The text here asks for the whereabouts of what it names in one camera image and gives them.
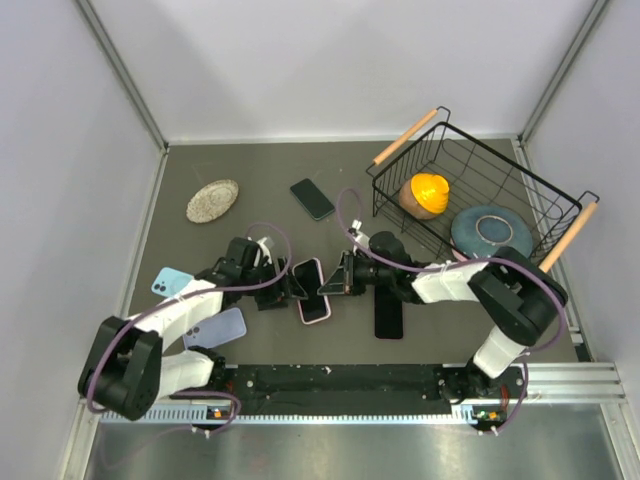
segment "cable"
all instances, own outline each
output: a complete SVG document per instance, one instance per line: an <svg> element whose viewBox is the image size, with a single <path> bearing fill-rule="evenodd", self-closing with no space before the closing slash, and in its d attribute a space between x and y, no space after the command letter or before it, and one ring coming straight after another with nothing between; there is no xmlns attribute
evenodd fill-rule
<svg viewBox="0 0 640 480"><path fill-rule="evenodd" d="M255 227L268 227L268 228L272 228L273 230L275 230L276 232L278 232L280 234L280 236L282 237L282 239L284 240L284 243L287 246L287 262L285 263L284 268L282 269L282 271L280 273L278 273L275 277L273 277L271 280L267 280L266 282L262 282L262 283L258 283L256 285L245 285L245 286L239 286L239 287L216 287L216 288L205 288L202 290L196 290L194 292L191 293L187 293L186 295L182 296L183 300L188 300L189 298L193 298L196 297L198 295L202 295L205 293L213 293L213 292L248 292L251 290L259 290L261 288L265 288L268 287L270 285L273 285L274 283L278 282L282 277L284 277L287 274L287 271L289 270L289 267L291 267L291 258L292 258L292 249L291 249L291 242L289 241L289 237L287 237L287 235L280 230L278 227L276 227L275 225L268 223L268 222L257 222L254 223L252 225L249 226L249 228L247 229L247 233L249 233L251 230L253 230ZM153 315L156 312L159 312L160 310L163 310L171 305L175 305L176 303L178 303L178 299L176 298L172 298L170 300L167 300L165 302L162 302L154 307L151 307L148 310L145 310L144 312L140 313L138 316L136 316L134 319L132 319L131 321L129 321L117 334L115 337L113 337L113 340L111 340L111 342L109 343L109 345L107 346L107 348L104 351L104 354L102 355L102 357L100 358L100 361L98 362L98 365L96 366L96 370L93 372L93 376L91 377L91 380L89 381L89 388L87 389L87 408L89 409L89 411L91 413L104 413L107 411L106 408L98 408L93 404L93 397L95 395L96 392L96 385L98 384L98 378L100 378L100 374L102 373L102 370L104 370L104 366L107 363L107 360L109 359L109 357L111 356L111 354L113 353L113 351L115 350L116 346L118 345L118 343L120 343L120 340L122 340L124 338L124 336L129 332L129 330L131 330L138 322L144 320L145 318L149 317L150 315Z"/></svg>
<svg viewBox="0 0 640 480"><path fill-rule="evenodd" d="M516 405L513 407L511 414L507 416L507 419L504 421L502 425L496 428L496 435L502 433L505 428L509 426L510 423L516 418L520 408L522 408L522 402L524 402L525 397L527 396L527 387L529 386L529 366L526 361L522 361L522 390L520 391L520 396L518 396L518 401Z"/></svg>
<svg viewBox="0 0 640 480"><path fill-rule="evenodd" d="M216 434L218 434L220 432L223 432L227 428L229 428L229 426L231 426L231 423L240 414L240 410L242 409L242 402L240 402L240 399L238 397L236 397L235 395L232 395L232 394L226 393L226 392L207 392L207 391L189 392L189 391L183 391L183 392L175 393L174 395L185 395L185 396L191 396L191 397L225 398L225 399L231 400L233 402L234 408L232 409L231 415L229 415L229 418L227 419L227 421L224 424L222 424L219 428L217 428L216 430L209 430L208 431L209 432L209 434L208 434L209 436L216 435ZM102 461L102 465L104 466L104 468L106 468L107 470L115 470L115 469L121 467L123 464L125 464L129 460L131 460L133 457L135 457L138 454L140 454L140 452L142 450L147 448L149 445L151 445L155 441L159 440L161 437L164 437L165 435L168 435L168 434L174 433L174 432L193 431L193 429L194 429L194 427L192 427L190 425L180 425L180 426L177 426L177 427L171 427L171 428L167 428L166 430L162 430L161 432L156 433L155 435L153 435L150 438L148 438L146 441L142 442L140 445L135 447L131 452L129 452L127 455L125 455L124 457L122 457L121 459L119 459L117 462L114 462L114 463L110 463L107 460L107 452L106 452L105 442L104 442L104 439L103 439L101 441L101 443L100 443L100 460Z"/></svg>
<svg viewBox="0 0 640 480"><path fill-rule="evenodd" d="M388 260L388 259L386 259L384 257L381 257L380 255L376 255L371 250L369 250L367 247L365 247L364 245L361 245L353 237L353 235L351 235L349 233L349 230L348 230L348 228L346 227L346 225L344 223L344 219L342 218L342 202L343 202L344 194L347 193L347 192L352 193L356 197L356 201L358 202L358 216L356 217L356 220L360 221L360 215L361 215L361 212L362 212L362 200L360 199L360 195L358 194L358 192L353 188L344 188L340 192L340 194L338 195L338 200L336 202L336 217L338 219L338 224L340 225L340 228L342 229L343 233L349 239L349 241L351 243L353 243L353 245L358 250L362 251L365 255L367 255L367 256L375 259L375 260L378 260L379 262L381 262L381 263L383 263L385 265L388 265L388 266L393 267L393 268L397 268L399 270L404 270L406 272L411 272L411 273L424 273L424 272L427 272L427 273L438 273L438 272L442 271L442 267L433 267L433 268L429 268L429 267L426 267L426 268L408 267L406 265L402 265L400 263ZM510 260L506 260L506 259L503 259L503 258L494 258L494 257L472 258L472 259L465 260L465 261L462 261L462 262L454 263L454 264L452 264L451 266L449 266L447 268L448 268L448 270L454 270L456 268L461 268L461 267L464 267L466 265L473 265L473 264L477 264L477 263L496 263L498 265L504 265L505 267L512 268L513 270L521 273L528 280L531 280L538 288L540 288L549 297L549 299L553 303L553 306L555 307L555 309L558 312L558 331L553 336L553 338L551 340L549 340L548 342L540 345L540 346L526 349L523 352L522 356L528 356L528 355L531 355L531 353L540 352L542 350L545 350L545 349L555 345L560 340L562 335L567 330L567 316L566 316L566 313L564 311L564 307L562 306L562 304L560 303L560 301L558 300L556 295L553 293L551 288L549 288L542 280L540 280L538 277L533 275L531 272L529 272L525 268L521 267L517 263L514 263L514 262L512 262ZM504 421L504 423L502 425L500 425L500 427L497 427L495 429L496 435L501 433L502 431L504 431L504 429L511 422L513 422L513 419L516 417L516 415L520 411L520 408L522 407L522 403L524 402L524 399L525 399L525 397L527 395L527 387L529 385L529 368L527 366L526 361L523 361L523 363L522 363L522 372L523 372L522 375L523 375L523 382L524 383L522 385L522 390L520 392L520 396L518 397L518 401L516 402L516 405L513 407L513 411L511 412L511 415L509 415L507 417L507 419Z"/></svg>
<svg viewBox="0 0 640 480"><path fill-rule="evenodd" d="M360 212L362 211L362 200L360 199L360 195L358 194L358 192L356 190L354 190L353 188L345 188L338 195L338 200L336 202L336 217L338 219L338 224L340 225L340 228L342 229L343 233L349 239L349 241L351 243L353 243L353 245L356 248L358 248L358 250L362 251L368 257L371 257L371 258L373 258L375 260L378 260L379 262L384 263L385 265L388 265L388 266L393 267L393 268L397 268L399 270L404 270L406 272L411 272L411 273L438 273L438 272L442 271L442 267L433 267L433 268L429 268L429 267L425 267L425 268L408 267L406 265L402 265L401 263L397 263L397 262L394 262L392 260L388 260L388 259L386 259L384 257L381 257L380 255L377 255L377 254L373 253L371 250L369 250L364 245L361 245L353 237L353 235L351 235L349 233L349 230L348 230L348 228L346 227L346 225L344 223L344 219L342 218L342 202L343 202L344 194L347 193L347 192L352 193L356 197L356 200L357 200L358 206L359 206L359 215L360 215ZM511 260L506 260L504 258L494 258L494 257L472 258L472 259L465 260L465 261L462 261L462 262L453 263L452 265L447 267L447 270L455 270L456 268L461 268L461 267L464 267L466 265L473 265L473 264L477 264L477 263L496 263L498 265L504 265L505 267L512 268L513 270L515 270L515 271L521 273L522 275L524 275L527 279L531 280L553 302L553 306L558 311L558 316L559 316L558 331L553 336L553 338L551 340L549 340L547 343L545 343L543 345L540 345L538 347L532 347L532 348L527 349L527 352L529 354L545 350L545 349L555 345L560 340L562 335L567 330L567 316L566 316L566 314L564 312L564 307L560 303L560 300L558 300L558 297L555 296L555 294L553 293L551 288L549 288L549 286L547 286L547 284L545 284L542 280L540 280L538 277L536 277L531 272L529 272L525 268L521 267L517 263L514 263Z"/></svg>

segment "wooden handle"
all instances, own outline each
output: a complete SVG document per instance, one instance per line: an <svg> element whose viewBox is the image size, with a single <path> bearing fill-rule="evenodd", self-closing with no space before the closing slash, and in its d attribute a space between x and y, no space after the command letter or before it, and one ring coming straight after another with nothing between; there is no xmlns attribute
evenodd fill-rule
<svg viewBox="0 0 640 480"><path fill-rule="evenodd" d="M395 152L398 148L400 148L400 146L403 143L405 143L413 135L415 135L415 133L418 130L420 130L427 123L429 123L431 121L431 119L433 117L435 117L437 114L438 114L438 109L437 108L434 108L429 113L427 113L424 117L422 117L422 119L418 120L418 122L413 127L411 127L409 130L404 132L404 134L402 134L401 137L399 137L395 142L393 142L391 145L389 145L387 148L385 148L382 151L382 153L380 153L380 155L378 155L376 158L374 158L373 159L373 163L375 163L376 165L380 165L382 162L384 162L387 158L389 158L391 156L391 154L393 152Z"/></svg>
<svg viewBox="0 0 640 480"><path fill-rule="evenodd" d="M591 215L593 215L593 212L596 211L597 207L598 207L598 204L593 202L589 204L587 208L585 208L582 211L582 213L580 213L578 218L576 218L575 221L571 224L571 226L562 236L560 241L556 243L556 246L551 249L551 251L547 254L545 259L542 261L539 267L540 270L542 270L545 273L551 270L551 267L556 262L558 257L562 255L562 252L565 251L565 249L569 246L569 244L572 242L572 240L575 238L578 232L582 230L582 227L584 227L584 225L587 223L587 220L591 218Z"/></svg>

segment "light blue smartphone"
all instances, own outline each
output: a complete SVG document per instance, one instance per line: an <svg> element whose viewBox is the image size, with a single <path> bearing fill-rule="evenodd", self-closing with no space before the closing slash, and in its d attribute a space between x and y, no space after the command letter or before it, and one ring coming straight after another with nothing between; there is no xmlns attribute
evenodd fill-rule
<svg viewBox="0 0 640 480"><path fill-rule="evenodd" d="M151 284L151 291L161 297L173 297L193 280L193 275L164 267Z"/></svg>

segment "blue plate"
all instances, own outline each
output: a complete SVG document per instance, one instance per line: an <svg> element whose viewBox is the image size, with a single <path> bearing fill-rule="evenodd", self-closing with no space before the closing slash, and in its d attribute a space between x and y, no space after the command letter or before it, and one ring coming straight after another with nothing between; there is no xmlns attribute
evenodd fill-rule
<svg viewBox="0 0 640 480"><path fill-rule="evenodd" d="M490 257L503 246L510 246L528 257L533 238L524 220L512 210L480 205L463 210L451 225L455 246L467 257Z"/></svg>

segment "ceramic plate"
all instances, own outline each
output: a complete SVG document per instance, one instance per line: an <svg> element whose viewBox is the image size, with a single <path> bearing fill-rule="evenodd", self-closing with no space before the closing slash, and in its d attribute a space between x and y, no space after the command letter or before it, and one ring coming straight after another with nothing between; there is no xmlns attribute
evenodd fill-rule
<svg viewBox="0 0 640 480"><path fill-rule="evenodd" d="M187 205L187 218L193 223L207 223L222 216L238 198L238 184L218 180L196 193Z"/></svg>

